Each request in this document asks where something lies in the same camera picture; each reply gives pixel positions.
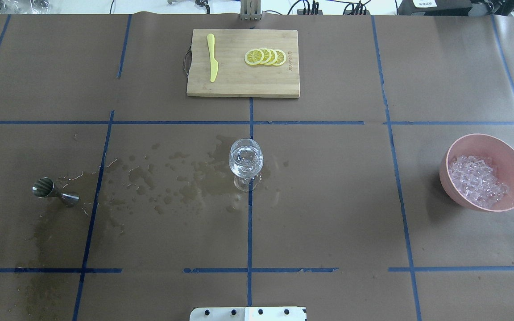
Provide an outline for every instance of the cutting board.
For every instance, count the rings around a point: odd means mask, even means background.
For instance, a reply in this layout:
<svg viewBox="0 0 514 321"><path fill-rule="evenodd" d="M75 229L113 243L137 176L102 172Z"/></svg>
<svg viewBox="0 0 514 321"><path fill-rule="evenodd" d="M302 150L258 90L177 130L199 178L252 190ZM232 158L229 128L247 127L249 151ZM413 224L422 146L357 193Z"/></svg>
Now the cutting board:
<svg viewBox="0 0 514 321"><path fill-rule="evenodd" d="M220 64L210 82L207 35L216 37ZM281 49L287 61L281 66L249 66L245 53L255 48ZM296 30L194 29L187 95L198 97L298 98L298 33Z"/></svg>

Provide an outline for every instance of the bowl rim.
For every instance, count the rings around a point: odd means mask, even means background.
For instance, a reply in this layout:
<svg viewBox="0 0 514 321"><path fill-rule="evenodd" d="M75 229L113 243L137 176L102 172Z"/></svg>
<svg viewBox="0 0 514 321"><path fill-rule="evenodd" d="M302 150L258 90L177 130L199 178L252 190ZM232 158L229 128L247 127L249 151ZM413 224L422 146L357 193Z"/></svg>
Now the bowl rim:
<svg viewBox="0 0 514 321"><path fill-rule="evenodd" d="M463 138L465 137L468 137L468 136L487 136L487 137L490 137L490 138L494 138L495 140L498 140L499 142L502 142L503 144L507 145L508 148L510 148L513 152L514 152L514 148L512 148L509 144L507 144L506 142L500 140L499 138L495 137L495 136L491 136L491 135L487 135L487 134L481 134L480 132L476 132L476 133L473 133L473 134L467 134L467 135L464 135L464 136L461 136L459 138L457 138L455 140L455 142L453 142L451 144L451 146L449 146L448 150L447 150L447 153L445 154L445 163L443 164L443 166L445 167L445 170L447 170L447 173L448 173L448 177L449 177L449 183L451 184L451 186L453 187L453 189L455 191L457 191L457 193L463 198L463 200L465 201L465 203L469 204L470 206L476 208L476 209L480 209L481 211L485 211L485 212L492 212L492 213L501 213L501 212L507 212L507 211L510 211L510 210L514 210L514 206L513 207L510 207L508 209L503 209L503 210L492 210L492 209L486 209L485 207L481 207L479 205L475 205L473 203L471 203L471 201L469 201L465 195L463 195L463 193L461 193L459 191L459 189L457 189L455 187L455 184L453 183L453 180L451 180L451 176L449 176L449 152L451 152L451 149L453 148L453 146L455 146L455 144L457 144L457 142L459 142L460 140L462 140Z"/></svg>

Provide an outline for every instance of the jigger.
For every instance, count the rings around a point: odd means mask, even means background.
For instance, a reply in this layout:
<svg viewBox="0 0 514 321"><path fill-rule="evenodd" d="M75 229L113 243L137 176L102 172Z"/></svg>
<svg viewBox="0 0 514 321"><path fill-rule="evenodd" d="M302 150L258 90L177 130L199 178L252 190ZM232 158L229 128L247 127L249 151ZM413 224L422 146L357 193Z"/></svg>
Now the jigger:
<svg viewBox="0 0 514 321"><path fill-rule="evenodd" d="M33 194L39 198L58 197L67 207L75 206L80 199L78 193L61 191L49 177L39 178L35 182Z"/></svg>

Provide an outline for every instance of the glass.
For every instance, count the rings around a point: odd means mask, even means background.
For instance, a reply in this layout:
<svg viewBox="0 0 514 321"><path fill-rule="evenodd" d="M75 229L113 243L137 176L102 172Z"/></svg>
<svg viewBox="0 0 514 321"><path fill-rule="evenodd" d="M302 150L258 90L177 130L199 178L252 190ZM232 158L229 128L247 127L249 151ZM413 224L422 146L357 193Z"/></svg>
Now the glass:
<svg viewBox="0 0 514 321"><path fill-rule="evenodd" d="M261 183L263 152L257 142L250 138L235 141L229 153L229 167L235 174L235 187L241 191L253 191Z"/></svg>

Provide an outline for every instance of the lemon slice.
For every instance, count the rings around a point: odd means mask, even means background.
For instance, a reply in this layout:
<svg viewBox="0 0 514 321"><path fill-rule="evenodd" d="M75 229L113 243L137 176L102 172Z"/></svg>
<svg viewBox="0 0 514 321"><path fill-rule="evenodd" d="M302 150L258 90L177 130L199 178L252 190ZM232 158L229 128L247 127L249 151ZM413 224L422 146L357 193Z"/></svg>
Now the lemon slice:
<svg viewBox="0 0 514 321"><path fill-rule="evenodd" d="M245 53L245 63L250 66L259 65L264 58L265 53L261 49L251 49Z"/></svg>
<svg viewBox="0 0 514 321"><path fill-rule="evenodd" d="M271 59L269 61L263 63L264 65L267 65L267 66L274 64L279 57L279 54L277 53L277 49L269 49L269 51L271 51Z"/></svg>
<svg viewBox="0 0 514 321"><path fill-rule="evenodd" d="M275 49L275 54L277 55L277 60L273 63L273 66L280 66L287 61L287 55L281 49Z"/></svg>
<svg viewBox="0 0 514 321"><path fill-rule="evenodd" d="M269 48L259 48L259 50L263 51L263 61L261 61L259 64L260 65L265 65L266 63L268 63L269 61L271 61L271 59L273 58L273 51Z"/></svg>

